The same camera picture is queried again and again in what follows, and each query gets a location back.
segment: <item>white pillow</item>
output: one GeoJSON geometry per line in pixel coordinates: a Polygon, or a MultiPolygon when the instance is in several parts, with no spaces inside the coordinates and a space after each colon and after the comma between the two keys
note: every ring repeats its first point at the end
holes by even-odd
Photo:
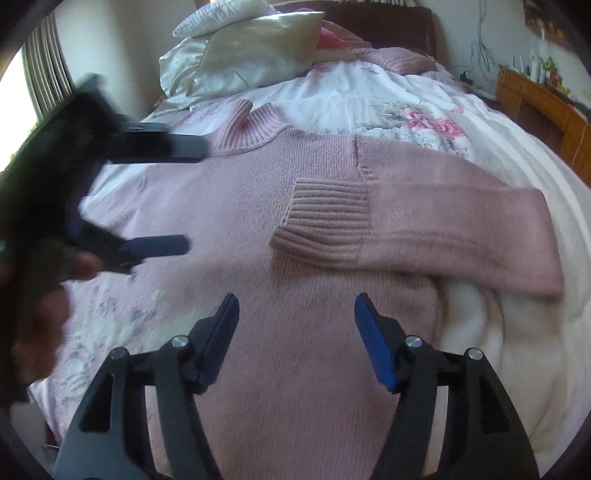
{"type": "Polygon", "coordinates": [[[183,20],[173,31],[173,37],[200,37],[235,22],[269,14],[272,7],[265,0],[219,0],[203,5],[183,20]]]}
{"type": "Polygon", "coordinates": [[[271,15],[185,38],[160,57],[160,85],[169,104],[183,109],[296,78],[312,65],[323,17],[323,12],[271,15]]]}

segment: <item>pink pillow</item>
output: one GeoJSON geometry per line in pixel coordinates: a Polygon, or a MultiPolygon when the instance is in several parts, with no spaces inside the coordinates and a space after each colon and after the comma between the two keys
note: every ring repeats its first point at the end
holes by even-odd
{"type": "Polygon", "coordinates": [[[368,61],[399,75],[420,75],[437,70],[433,59],[402,47],[367,48],[355,52],[361,61],[368,61]]]}
{"type": "MultiPolygon", "coordinates": [[[[314,12],[311,8],[299,8],[296,12],[314,12]]],[[[320,39],[316,44],[316,50],[321,48],[346,48],[348,45],[341,40],[337,35],[332,33],[327,28],[321,27],[320,39]]]]}
{"type": "Polygon", "coordinates": [[[322,28],[330,31],[342,41],[345,42],[347,48],[371,48],[371,43],[365,41],[363,38],[358,37],[353,32],[350,32],[346,28],[337,25],[336,23],[329,22],[328,20],[322,21],[322,28]]]}

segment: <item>sweater collar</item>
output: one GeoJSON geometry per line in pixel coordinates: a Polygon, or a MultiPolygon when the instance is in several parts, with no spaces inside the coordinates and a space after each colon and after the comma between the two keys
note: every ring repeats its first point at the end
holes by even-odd
{"type": "Polygon", "coordinates": [[[215,132],[205,135],[211,156],[230,155],[258,148],[289,127],[270,103],[252,110],[249,100],[237,100],[232,112],[215,132]]]}

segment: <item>bottle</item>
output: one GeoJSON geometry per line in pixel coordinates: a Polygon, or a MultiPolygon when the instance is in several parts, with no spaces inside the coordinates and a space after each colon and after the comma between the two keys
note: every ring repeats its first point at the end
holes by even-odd
{"type": "Polygon", "coordinates": [[[530,80],[532,82],[538,83],[539,79],[540,79],[540,59],[536,56],[532,56],[530,80]]]}

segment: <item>human hand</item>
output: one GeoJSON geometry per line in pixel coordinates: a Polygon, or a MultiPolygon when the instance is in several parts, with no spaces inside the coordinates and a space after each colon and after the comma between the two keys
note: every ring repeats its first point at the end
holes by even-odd
{"type": "MultiPolygon", "coordinates": [[[[77,253],[70,272],[72,280],[91,280],[102,270],[100,258],[88,253],[77,253]]],[[[6,284],[11,273],[0,267],[0,282],[6,284]]],[[[70,302],[66,290],[60,286],[47,293],[34,309],[31,328],[17,338],[12,356],[21,379],[28,385],[47,378],[56,366],[57,349],[63,341],[63,326],[70,317],[70,302]]]]}

